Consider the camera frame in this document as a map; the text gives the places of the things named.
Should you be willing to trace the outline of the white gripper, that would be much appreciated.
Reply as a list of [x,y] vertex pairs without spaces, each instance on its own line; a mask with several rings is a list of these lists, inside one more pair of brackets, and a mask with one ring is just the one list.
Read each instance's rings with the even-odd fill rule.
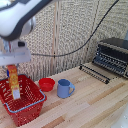
[[0,66],[19,64],[31,60],[31,54],[27,43],[21,40],[8,42],[0,41]]

